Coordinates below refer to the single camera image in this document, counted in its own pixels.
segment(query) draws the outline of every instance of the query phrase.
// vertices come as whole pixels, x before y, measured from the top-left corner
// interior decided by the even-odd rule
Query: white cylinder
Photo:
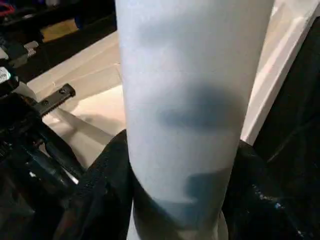
[[[116,0],[129,156],[128,240],[211,240],[272,0]]]

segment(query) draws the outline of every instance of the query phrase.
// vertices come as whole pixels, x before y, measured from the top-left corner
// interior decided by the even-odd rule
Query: black machine
[[[16,93],[10,61],[0,60],[0,239],[125,240],[132,204],[126,132],[86,171],[42,121],[75,90],[66,84],[40,102]]]

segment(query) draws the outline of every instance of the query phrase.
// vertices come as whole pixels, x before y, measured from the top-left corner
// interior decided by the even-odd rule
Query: sticker
[[[11,78],[10,72],[4,67],[0,67],[0,84],[2,84],[5,81],[8,81]]]

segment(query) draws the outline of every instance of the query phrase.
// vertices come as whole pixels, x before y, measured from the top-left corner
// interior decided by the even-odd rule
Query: screw
[[[67,91],[66,91],[64,88],[62,88],[62,89],[59,90],[59,93],[60,93],[60,94],[66,94],[66,92],[67,92]]]

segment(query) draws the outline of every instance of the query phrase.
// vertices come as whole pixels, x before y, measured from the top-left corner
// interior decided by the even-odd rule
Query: white platform
[[[253,144],[316,16],[320,0],[276,0],[241,138]],[[113,33],[32,80],[38,100],[65,83],[77,97],[45,122],[89,166],[126,128],[118,35]]]

